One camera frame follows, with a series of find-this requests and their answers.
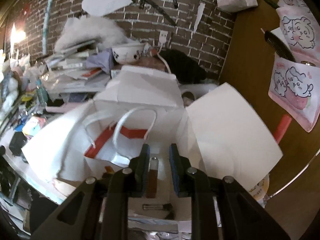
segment ceramic bowl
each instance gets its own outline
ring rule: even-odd
[[[138,61],[144,49],[143,43],[129,43],[112,46],[113,57],[119,64],[127,64]]]

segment electrical outlet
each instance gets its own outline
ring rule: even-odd
[[[159,36],[160,44],[165,44],[167,42],[167,36],[168,36],[167,31],[160,31],[160,36]]]

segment wooden surface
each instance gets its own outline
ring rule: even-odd
[[[258,7],[237,16],[220,83],[228,82],[235,87],[273,132],[286,111],[268,96],[274,51],[264,41],[260,28],[279,27],[279,17],[263,0],[257,1]],[[320,148],[319,136],[320,122],[310,133],[295,120],[291,122],[279,144],[283,157],[270,172],[270,195],[289,182],[315,155]]]
[[[260,30],[279,27],[275,10],[263,0],[259,6],[238,13],[220,83],[228,82],[253,106],[271,132],[286,113],[268,96],[274,51]],[[320,148],[320,121],[310,133],[293,120],[279,146],[283,157],[270,172],[268,194],[296,176]],[[299,239],[320,207],[320,156],[283,192],[270,199],[266,210]]]

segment paper bag handle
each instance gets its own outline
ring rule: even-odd
[[[127,121],[127,119],[129,118],[129,116],[131,114],[133,114],[136,111],[142,111],[142,110],[150,110],[153,111],[155,113],[155,118],[153,119],[151,126],[149,127],[149,129],[147,130],[146,134],[144,135],[144,140],[147,139],[149,132],[151,131],[151,129],[153,128],[153,126],[155,125],[156,119],[157,119],[157,111],[153,108],[150,107],[145,107],[145,106],[140,106],[140,107],[136,107],[131,109],[130,111],[128,111],[127,113],[125,113],[121,119],[119,120],[119,122],[116,125],[115,131],[113,133],[113,138],[112,138],[112,143],[113,146],[115,147],[116,151],[119,153],[119,147],[118,147],[118,137],[120,134],[120,130],[122,128],[122,126],[124,125],[124,123]]]
[[[95,148],[96,144],[94,142],[94,140],[91,138],[91,136],[89,135],[88,131],[87,131],[87,126],[93,122],[99,121],[101,119],[105,119],[105,118],[111,118],[114,117],[115,113],[111,113],[110,110],[101,110],[98,112],[95,112],[94,114],[90,114],[88,115],[83,121],[82,121],[82,125],[84,126],[84,131],[86,133],[86,135],[89,138],[90,143],[92,144],[92,146]],[[110,126],[112,123],[114,122],[114,118],[112,119],[112,121],[109,123],[108,126]]]

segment cardboard box flap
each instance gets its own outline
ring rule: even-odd
[[[183,107],[175,75],[133,66],[122,67],[95,100]]]
[[[248,102],[224,83],[187,107],[207,175],[233,176],[252,189],[282,152]]]

